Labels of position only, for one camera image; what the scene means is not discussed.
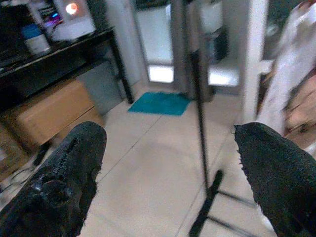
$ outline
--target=table leg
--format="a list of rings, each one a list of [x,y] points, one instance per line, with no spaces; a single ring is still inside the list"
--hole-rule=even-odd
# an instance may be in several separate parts
[[[112,35],[110,37],[110,45],[111,45],[112,52],[113,52],[113,55],[115,58],[115,62],[116,62],[117,67],[118,67],[118,76],[122,80],[124,90],[125,90],[125,93],[127,96],[127,100],[129,102],[129,104],[132,104],[134,102],[134,98],[133,98],[129,83],[128,83],[126,76],[125,76],[125,69],[124,69],[124,65],[122,62],[122,58],[121,58],[120,53],[119,53],[119,49],[118,49],[117,42],[115,39],[114,31],[112,31]]]

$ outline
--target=stand base leg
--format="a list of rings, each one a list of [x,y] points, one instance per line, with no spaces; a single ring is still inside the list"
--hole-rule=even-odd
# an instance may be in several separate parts
[[[206,192],[206,199],[202,206],[202,209],[199,211],[198,217],[194,224],[192,225],[189,237],[198,237],[205,221],[207,220],[207,215],[211,209],[217,190],[222,182],[223,172],[221,170],[217,171],[213,185]]]
[[[253,235],[253,234],[251,234],[251,233],[249,233],[247,231],[244,231],[244,230],[238,228],[237,226],[233,226],[233,225],[231,225],[231,224],[229,224],[227,222],[224,222],[224,221],[222,221],[220,219],[217,219],[215,217],[208,216],[207,219],[209,221],[215,222],[215,223],[217,223],[217,224],[219,224],[219,225],[231,230],[232,232],[236,233],[239,236],[242,236],[242,237],[257,237],[257,236],[255,236],[255,235]]]
[[[245,230],[242,230],[236,226],[233,226],[227,222],[224,222],[222,220],[219,220],[215,217],[211,217],[211,216],[207,216],[211,207],[212,207],[212,204],[214,202],[214,199],[215,199],[215,196],[217,194],[222,194],[222,195],[225,195],[229,198],[232,198],[236,201],[239,201],[247,206],[250,206],[250,207],[256,207],[256,204],[252,203],[251,201],[249,200],[246,200],[246,199],[243,199],[243,198],[240,198],[240,197],[236,197],[234,195],[231,195],[229,193],[226,193],[226,192],[223,192],[223,191],[219,191],[218,188],[222,182],[222,179],[223,179],[223,172],[221,170],[217,171],[216,175],[215,175],[215,179],[214,179],[214,182],[212,184],[212,186],[210,188],[207,189],[206,191],[206,199],[205,199],[205,202],[202,206],[202,209],[199,211],[199,214],[197,216],[197,219],[196,221],[193,223],[191,229],[190,229],[190,232],[189,232],[189,237],[198,237],[200,232],[202,231],[202,228],[204,226],[204,223],[206,220],[209,220],[209,221],[213,221],[229,230],[231,230],[232,232],[238,234],[239,236],[242,236],[242,237],[256,237],[255,235],[245,231]]]

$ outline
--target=white cloth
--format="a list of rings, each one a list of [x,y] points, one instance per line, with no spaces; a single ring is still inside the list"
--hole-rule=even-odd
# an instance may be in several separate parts
[[[263,101],[257,121],[284,135],[283,109],[291,90],[314,68],[316,61],[316,24],[306,21],[309,11],[294,8],[285,24],[275,61],[275,76]]]

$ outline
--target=brown cardboard box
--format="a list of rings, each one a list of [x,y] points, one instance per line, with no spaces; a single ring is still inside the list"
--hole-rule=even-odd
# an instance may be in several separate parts
[[[94,106],[83,83],[60,83],[6,112],[2,119],[33,152]]]
[[[71,124],[69,124],[67,127],[65,127],[63,130],[61,130],[58,134],[57,134],[57,139],[58,141],[62,141],[63,139],[65,139],[65,137],[68,135],[68,133],[74,128],[76,127],[78,124],[86,122],[86,121],[92,121],[97,123],[98,125],[100,125],[101,127],[104,127],[104,121],[101,118],[101,116],[99,115],[99,112],[96,110],[95,107],[93,107],[92,109],[90,109],[88,112],[86,112],[85,114],[83,114],[81,117],[79,117],[78,119],[76,119],[74,122],[72,122]]]
[[[0,124],[0,182],[23,166],[29,158],[8,130]]]

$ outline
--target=teal doormat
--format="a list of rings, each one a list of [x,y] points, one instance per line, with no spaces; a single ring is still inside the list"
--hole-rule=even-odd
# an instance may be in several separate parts
[[[146,92],[128,111],[180,116],[189,103],[190,100],[181,94]]]

